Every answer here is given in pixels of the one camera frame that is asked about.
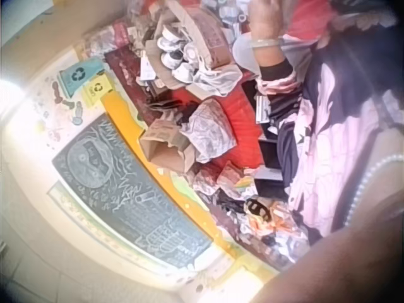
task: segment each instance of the hand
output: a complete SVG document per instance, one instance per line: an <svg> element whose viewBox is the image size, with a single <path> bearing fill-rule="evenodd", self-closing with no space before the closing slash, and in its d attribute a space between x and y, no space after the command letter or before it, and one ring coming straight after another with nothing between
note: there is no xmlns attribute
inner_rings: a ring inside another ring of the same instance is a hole
<svg viewBox="0 0 404 303"><path fill-rule="evenodd" d="M253 40L279 37L283 29L282 0L251 0L248 12Z"/></svg>

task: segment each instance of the cardboard box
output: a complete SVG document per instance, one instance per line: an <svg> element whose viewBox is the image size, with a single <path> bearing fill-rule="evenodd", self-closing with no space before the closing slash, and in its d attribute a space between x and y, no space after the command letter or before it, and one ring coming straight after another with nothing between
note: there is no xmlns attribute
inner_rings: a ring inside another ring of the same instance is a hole
<svg viewBox="0 0 404 303"><path fill-rule="evenodd" d="M199 55L210 68L217 68L229 64L232 61L229 46L220 28L220 22L209 12L199 7L182 7L176 0L166 0L168 9L162 12L158 20L154 40L146 41L146 55L151 66L164 84L171 90L186 86L185 83L176 80L171 70L161 62L163 51L157 46L157 39L162 36L164 24L180 21L192 38ZM200 100L212 97L212 94L202 91L198 86L190 84L187 90Z"/></svg>
<svg viewBox="0 0 404 303"><path fill-rule="evenodd" d="M146 159L159 167L187 172L195 162L195 147L170 121L155 120L139 139Z"/></svg>

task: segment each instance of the bead necklace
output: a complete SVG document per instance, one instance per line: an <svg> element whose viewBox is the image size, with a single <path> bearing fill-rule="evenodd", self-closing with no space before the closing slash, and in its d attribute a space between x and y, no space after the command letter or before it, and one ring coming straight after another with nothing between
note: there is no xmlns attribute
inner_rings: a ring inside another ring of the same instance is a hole
<svg viewBox="0 0 404 303"><path fill-rule="evenodd" d="M384 166L392 162L404 162L404 155L394 154L388 157L383 158L382 160L378 161L375 165L373 165L365 174L362 181L360 182L358 189L356 190L355 197L353 198L351 207L348 212L347 219L345 220L344 225L347 226L350 224L352 215L354 211L357 209L359 202L362 198L363 192L366 188L366 185L369 181L376 175L376 172L381 170Z"/></svg>

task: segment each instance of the chalkboard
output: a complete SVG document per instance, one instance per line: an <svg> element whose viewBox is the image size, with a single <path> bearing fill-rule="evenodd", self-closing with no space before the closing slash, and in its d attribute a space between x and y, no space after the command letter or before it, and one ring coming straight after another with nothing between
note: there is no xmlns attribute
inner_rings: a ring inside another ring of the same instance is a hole
<svg viewBox="0 0 404 303"><path fill-rule="evenodd" d="M182 268L211 244L150 177L106 114L53 164L99 218L148 254Z"/></svg>

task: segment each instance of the yellow border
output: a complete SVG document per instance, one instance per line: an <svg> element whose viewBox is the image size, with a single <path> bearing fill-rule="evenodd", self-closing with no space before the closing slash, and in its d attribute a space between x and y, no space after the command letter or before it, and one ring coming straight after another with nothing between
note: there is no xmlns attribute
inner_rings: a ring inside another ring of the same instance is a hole
<svg viewBox="0 0 404 303"><path fill-rule="evenodd" d="M168 174L160 175L156 166L147 161L139 145L139 137L143 129L133 120L125 100L117 92L107 94L103 99L105 110L110 116L112 122L118 131L130 146L133 153L138 157L141 163L149 171L152 177L157 181L161 188L172 198L173 202L194 221L201 230L208 234L225 252L235 257L236 253L231 245L224 241L222 233L217 229L215 221L210 213L204 211L196 202L185 197L174 187Z"/></svg>

